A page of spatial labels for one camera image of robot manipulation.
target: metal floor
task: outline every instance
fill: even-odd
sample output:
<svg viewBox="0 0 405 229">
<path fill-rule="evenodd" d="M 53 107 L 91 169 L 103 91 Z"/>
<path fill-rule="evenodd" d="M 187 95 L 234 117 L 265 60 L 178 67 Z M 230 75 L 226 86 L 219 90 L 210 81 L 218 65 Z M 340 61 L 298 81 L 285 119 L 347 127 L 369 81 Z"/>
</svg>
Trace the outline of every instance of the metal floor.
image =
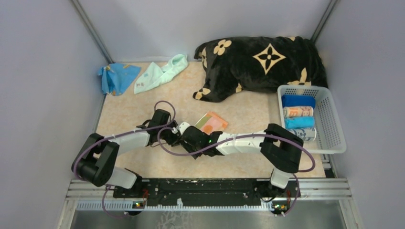
<svg viewBox="0 0 405 229">
<path fill-rule="evenodd" d="M 113 219 L 103 211 L 79 211 L 71 229 L 344 229 L 339 202 L 299 201 L 286 217 L 271 212 L 146 211 Z"/>
</svg>

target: robotic arm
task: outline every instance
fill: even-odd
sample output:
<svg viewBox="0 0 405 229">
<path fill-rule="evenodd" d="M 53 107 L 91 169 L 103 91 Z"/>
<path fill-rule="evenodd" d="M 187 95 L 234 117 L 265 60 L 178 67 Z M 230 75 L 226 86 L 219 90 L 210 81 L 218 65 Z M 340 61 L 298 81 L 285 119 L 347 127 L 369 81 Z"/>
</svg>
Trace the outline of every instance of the robotic arm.
<svg viewBox="0 0 405 229">
<path fill-rule="evenodd" d="M 130 170 L 116 167 L 116 158 L 129 150 L 151 146 L 158 142 L 160 137 L 172 147 L 181 145 L 189 153 L 202 150 L 192 155 L 194 159 L 201 155 L 261 153 L 275 167 L 270 185 L 277 193 L 284 192 L 291 174 L 298 172 L 301 150 L 289 143 L 281 142 L 279 146 L 274 143 L 277 138 L 284 138 L 303 146 L 303 141 L 277 124 L 269 124 L 267 129 L 256 133 L 228 134 L 219 131 L 207 135 L 188 123 L 177 125 L 176 121 L 169 122 L 169 119 L 169 112 L 157 109 L 151 120 L 137 126 L 130 134 L 117 138 L 113 136 L 83 154 L 91 145 L 104 139 L 99 134 L 91 134 L 73 162 L 72 171 L 76 171 L 76 175 L 97 187 L 109 184 L 140 191 L 142 177 Z"/>
</svg>

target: blue towel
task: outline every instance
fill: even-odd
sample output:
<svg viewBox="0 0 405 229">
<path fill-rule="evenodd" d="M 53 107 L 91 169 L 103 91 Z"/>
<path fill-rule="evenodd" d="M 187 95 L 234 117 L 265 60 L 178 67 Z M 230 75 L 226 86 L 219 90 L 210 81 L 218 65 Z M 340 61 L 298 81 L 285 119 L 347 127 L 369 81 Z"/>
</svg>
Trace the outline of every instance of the blue towel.
<svg viewBox="0 0 405 229">
<path fill-rule="evenodd" d="M 312 106 L 315 108 L 315 98 L 308 95 L 285 94 L 281 97 L 283 107 L 286 106 Z"/>
<path fill-rule="evenodd" d="M 314 117 L 286 118 L 284 122 L 286 124 L 286 129 L 308 128 L 315 126 Z"/>
<path fill-rule="evenodd" d="M 121 95 L 131 85 L 132 81 L 135 80 L 139 72 L 140 67 L 130 64 L 112 63 L 98 70 L 97 74 L 102 76 L 101 89 L 104 94 Z"/>
</svg>

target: black bracket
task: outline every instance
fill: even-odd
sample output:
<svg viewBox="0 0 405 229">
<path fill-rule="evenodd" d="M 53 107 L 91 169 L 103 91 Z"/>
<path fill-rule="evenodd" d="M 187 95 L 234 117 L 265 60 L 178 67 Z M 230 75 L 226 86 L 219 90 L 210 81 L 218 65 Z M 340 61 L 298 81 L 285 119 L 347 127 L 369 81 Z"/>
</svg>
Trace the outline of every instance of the black bracket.
<svg viewBox="0 0 405 229">
<path fill-rule="evenodd" d="M 304 145 L 304 141 L 282 128 L 277 124 L 269 124 L 265 133 L 268 135 L 279 136 L 297 143 L 300 146 Z M 274 165 L 274 167 L 286 173 L 297 173 L 299 162 L 301 160 L 301 150 L 295 146 L 281 142 L 280 147 L 273 143 L 277 140 L 265 137 L 264 142 L 260 144 L 260 152 Z"/>
<path fill-rule="evenodd" d="M 103 138 L 103 136 L 96 133 L 91 134 L 87 138 L 76 159 L 73 161 L 72 172 L 78 157 L 92 144 Z M 102 142 L 100 145 L 92 148 L 77 164 L 77 174 L 97 187 L 104 185 L 113 173 L 118 149 L 119 145 L 110 141 Z M 100 154 L 100 157 L 97 159 L 94 157 L 94 154 Z"/>
<path fill-rule="evenodd" d="M 145 129 L 145 128 L 151 128 L 151 127 L 156 127 L 160 125 L 167 124 L 167 122 L 170 119 L 170 113 L 162 110 L 162 109 L 157 109 L 155 113 L 153 114 L 152 119 L 145 121 L 142 125 L 137 126 L 137 128 Z M 169 125 L 166 127 L 169 128 L 175 128 L 177 127 L 177 122 L 176 120 L 173 120 Z M 158 141 L 158 132 L 161 128 L 153 129 L 153 130 L 147 130 L 148 134 L 150 135 L 149 137 L 149 143 L 148 145 L 151 146 L 154 143 Z M 174 134 L 172 133 L 171 130 L 164 130 L 161 132 L 160 137 L 165 140 L 170 146 L 178 146 L 179 140 L 180 140 L 180 133 Z"/>
<path fill-rule="evenodd" d="M 216 143 L 222 131 L 212 132 L 210 135 L 204 133 L 195 126 L 189 126 L 181 136 L 180 145 L 189 153 L 203 149 Z M 194 154 L 192 157 L 197 159 L 201 155 L 223 156 L 215 147 L 205 150 L 202 153 Z"/>
</svg>

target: metal corner post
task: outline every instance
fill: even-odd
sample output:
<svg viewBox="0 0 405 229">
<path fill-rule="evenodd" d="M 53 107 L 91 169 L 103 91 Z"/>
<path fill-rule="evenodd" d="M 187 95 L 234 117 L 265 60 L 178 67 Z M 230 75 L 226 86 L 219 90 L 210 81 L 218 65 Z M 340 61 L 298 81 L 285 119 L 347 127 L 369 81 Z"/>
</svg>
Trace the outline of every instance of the metal corner post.
<svg viewBox="0 0 405 229">
<path fill-rule="evenodd" d="M 336 5 L 340 2 L 340 0 L 330 0 L 329 5 L 327 6 L 325 12 L 322 15 L 322 18 L 319 21 L 318 26 L 316 27 L 311 41 L 316 43 L 320 33 L 322 32 L 323 28 L 325 27 L 326 22 L 328 21 L 330 15 L 332 14 L 333 10 L 335 9 Z"/>
<path fill-rule="evenodd" d="M 85 10 L 83 9 L 82 4 L 80 4 L 79 0 L 69 0 L 69 1 L 72 3 L 76 12 L 80 16 L 84 26 L 89 31 L 90 35 L 92 36 L 94 42 L 96 43 L 98 49 L 100 50 L 101 54 L 104 56 L 106 61 L 108 63 L 114 63 L 113 59 L 111 58 L 111 55 L 108 53 L 107 47 L 104 45 L 96 28 L 94 27 L 94 25 L 90 21 L 89 17 L 87 16 Z"/>
</svg>

